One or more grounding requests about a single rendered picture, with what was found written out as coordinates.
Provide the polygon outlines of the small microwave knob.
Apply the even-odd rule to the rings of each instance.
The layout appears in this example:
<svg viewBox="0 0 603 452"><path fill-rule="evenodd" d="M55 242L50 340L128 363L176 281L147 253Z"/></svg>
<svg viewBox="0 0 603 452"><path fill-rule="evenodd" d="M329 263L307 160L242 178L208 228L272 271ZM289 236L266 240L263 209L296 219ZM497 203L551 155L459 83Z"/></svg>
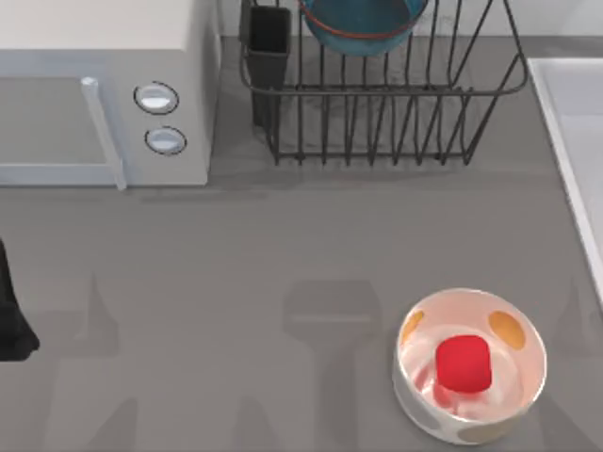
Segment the small microwave knob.
<svg viewBox="0 0 603 452"><path fill-rule="evenodd" d="M147 147L161 155L177 155L187 146L186 136L176 128L165 126L145 133Z"/></svg>

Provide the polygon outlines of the black cutlery holder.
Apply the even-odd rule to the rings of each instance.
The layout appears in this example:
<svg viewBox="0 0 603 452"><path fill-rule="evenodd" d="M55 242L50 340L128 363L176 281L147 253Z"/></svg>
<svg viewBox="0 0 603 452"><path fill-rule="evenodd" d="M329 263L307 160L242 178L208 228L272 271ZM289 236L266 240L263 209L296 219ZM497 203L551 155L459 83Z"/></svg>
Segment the black cutlery holder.
<svg viewBox="0 0 603 452"><path fill-rule="evenodd" d="M291 42L291 11L241 0L239 40L255 89L281 91Z"/></svg>

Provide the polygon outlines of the pale microwave oven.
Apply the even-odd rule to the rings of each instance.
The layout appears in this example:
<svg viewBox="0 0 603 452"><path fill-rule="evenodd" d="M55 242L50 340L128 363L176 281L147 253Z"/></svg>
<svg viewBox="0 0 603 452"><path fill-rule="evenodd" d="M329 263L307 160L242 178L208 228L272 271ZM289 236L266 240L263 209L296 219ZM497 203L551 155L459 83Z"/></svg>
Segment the pale microwave oven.
<svg viewBox="0 0 603 452"><path fill-rule="evenodd" d="M207 182L220 94L217 0L0 0L0 186L115 186L80 80L95 77L128 187ZM138 86L179 95L168 115ZM161 155L145 133L187 138Z"/></svg>

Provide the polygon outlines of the large microwave knob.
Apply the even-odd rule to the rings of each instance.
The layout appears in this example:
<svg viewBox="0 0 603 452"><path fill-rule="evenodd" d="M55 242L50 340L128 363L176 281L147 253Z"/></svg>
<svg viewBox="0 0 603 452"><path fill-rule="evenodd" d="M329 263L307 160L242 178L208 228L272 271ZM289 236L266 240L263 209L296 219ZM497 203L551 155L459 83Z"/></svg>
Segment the large microwave knob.
<svg viewBox="0 0 603 452"><path fill-rule="evenodd" d="M179 105L179 95L176 90L157 81L136 87L133 97L137 106L151 115L171 114Z"/></svg>

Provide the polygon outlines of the blue bowl with red rim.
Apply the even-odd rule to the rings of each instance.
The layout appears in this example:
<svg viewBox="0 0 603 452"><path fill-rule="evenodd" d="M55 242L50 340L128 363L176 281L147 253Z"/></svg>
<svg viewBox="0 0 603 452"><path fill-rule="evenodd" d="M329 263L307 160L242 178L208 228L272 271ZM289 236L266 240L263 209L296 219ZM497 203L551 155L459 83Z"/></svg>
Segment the blue bowl with red rim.
<svg viewBox="0 0 603 452"><path fill-rule="evenodd" d="M430 0L298 0L307 28L339 54L373 57L401 45Z"/></svg>

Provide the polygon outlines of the red rounded block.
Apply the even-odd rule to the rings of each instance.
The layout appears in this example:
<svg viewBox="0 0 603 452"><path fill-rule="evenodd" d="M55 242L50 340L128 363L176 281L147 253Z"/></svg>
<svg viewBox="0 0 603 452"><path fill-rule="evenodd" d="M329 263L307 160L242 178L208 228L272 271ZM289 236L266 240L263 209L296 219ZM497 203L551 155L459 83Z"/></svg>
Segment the red rounded block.
<svg viewBox="0 0 603 452"><path fill-rule="evenodd" d="M484 392L492 384L491 353L487 342L475 334L451 336L435 350L437 382L461 394Z"/></svg>

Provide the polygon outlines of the white bowl with orange spots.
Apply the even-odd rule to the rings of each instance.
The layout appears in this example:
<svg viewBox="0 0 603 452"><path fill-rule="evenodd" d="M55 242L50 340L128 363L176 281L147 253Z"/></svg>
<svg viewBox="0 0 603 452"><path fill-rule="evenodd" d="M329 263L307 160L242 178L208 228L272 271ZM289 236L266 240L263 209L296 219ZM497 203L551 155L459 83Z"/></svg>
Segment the white bowl with orange spots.
<svg viewBox="0 0 603 452"><path fill-rule="evenodd" d="M489 345L491 387L477 394L447 390L436 379L435 350L461 334ZM412 303L400 322L392 381L406 416L449 444L482 445L505 434L529 411L546 384L545 344L509 301L473 288L448 288Z"/></svg>

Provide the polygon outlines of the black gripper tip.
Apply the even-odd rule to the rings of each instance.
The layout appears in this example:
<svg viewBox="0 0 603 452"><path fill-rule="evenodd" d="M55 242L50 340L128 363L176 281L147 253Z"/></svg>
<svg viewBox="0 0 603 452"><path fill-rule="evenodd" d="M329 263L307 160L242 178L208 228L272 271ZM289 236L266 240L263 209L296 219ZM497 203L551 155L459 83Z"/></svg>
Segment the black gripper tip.
<svg viewBox="0 0 603 452"><path fill-rule="evenodd" d="M0 238L0 363L24 362L40 345L16 299L6 248Z"/></svg>

